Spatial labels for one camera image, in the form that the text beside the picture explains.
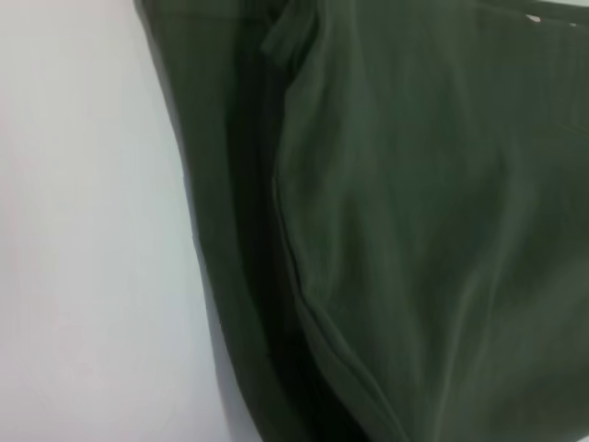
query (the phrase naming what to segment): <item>dark green fabric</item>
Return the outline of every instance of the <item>dark green fabric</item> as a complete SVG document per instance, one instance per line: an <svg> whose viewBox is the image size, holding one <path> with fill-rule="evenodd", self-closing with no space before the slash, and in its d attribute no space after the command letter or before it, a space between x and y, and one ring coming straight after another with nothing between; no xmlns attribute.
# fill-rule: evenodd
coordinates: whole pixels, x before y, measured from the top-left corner
<svg viewBox="0 0 589 442"><path fill-rule="evenodd" d="M585 9L146 6L264 440L589 435Z"/></svg>
<svg viewBox="0 0 589 442"><path fill-rule="evenodd" d="M276 203L330 385L377 441L587 436L584 12L314 4Z"/></svg>

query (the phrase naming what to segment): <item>white wall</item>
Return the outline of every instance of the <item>white wall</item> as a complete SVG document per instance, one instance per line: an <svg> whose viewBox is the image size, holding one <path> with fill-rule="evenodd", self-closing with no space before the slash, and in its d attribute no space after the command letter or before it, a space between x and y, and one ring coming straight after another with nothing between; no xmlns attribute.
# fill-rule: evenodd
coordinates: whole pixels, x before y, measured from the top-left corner
<svg viewBox="0 0 589 442"><path fill-rule="evenodd" d="M0 440L229 438L133 1L0 2Z"/></svg>

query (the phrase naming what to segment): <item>olive green cloth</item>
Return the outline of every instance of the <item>olive green cloth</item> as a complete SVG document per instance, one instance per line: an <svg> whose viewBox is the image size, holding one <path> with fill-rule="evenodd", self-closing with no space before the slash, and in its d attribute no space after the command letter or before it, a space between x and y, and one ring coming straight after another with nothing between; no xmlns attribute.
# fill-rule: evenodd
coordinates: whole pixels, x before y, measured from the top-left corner
<svg viewBox="0 0 589 442"><path fill-rule="evenodd" d="M264 440L589 435L584 9L154 5Z"/></svg>

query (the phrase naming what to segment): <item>green garment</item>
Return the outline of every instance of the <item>green garment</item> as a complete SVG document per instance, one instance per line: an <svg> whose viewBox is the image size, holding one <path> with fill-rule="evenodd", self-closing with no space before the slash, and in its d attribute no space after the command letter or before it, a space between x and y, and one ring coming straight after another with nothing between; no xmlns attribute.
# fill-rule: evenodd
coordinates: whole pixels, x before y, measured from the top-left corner
<svg viewBox="0 0 589 442"><path fill-rule="evenodd" d="M588 12L147 9L264 440L589 435Z"/></svg>

